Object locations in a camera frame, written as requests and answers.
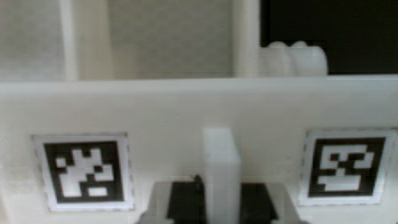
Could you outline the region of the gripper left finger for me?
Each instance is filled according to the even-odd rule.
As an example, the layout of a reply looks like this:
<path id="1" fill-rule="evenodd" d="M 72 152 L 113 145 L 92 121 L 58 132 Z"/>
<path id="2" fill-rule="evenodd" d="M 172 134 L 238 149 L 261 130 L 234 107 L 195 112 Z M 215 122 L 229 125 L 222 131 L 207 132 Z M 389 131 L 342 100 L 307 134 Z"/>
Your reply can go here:
<path id="1" fill-rule="evenodd" d="M 199 175 L 190 181 L 154 184 L 138 224 L 206 224 L 204 183 Z"/>

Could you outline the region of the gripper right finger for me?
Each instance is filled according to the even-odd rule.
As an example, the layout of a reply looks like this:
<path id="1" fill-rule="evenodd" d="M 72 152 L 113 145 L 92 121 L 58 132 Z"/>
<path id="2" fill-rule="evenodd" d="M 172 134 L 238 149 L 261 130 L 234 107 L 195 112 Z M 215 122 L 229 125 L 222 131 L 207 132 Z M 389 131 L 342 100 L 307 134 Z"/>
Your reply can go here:
<path id="1" fill-rule="evenodd" d="M 280 183 L 243 183 L 239 224 L 307 224 Z"/>

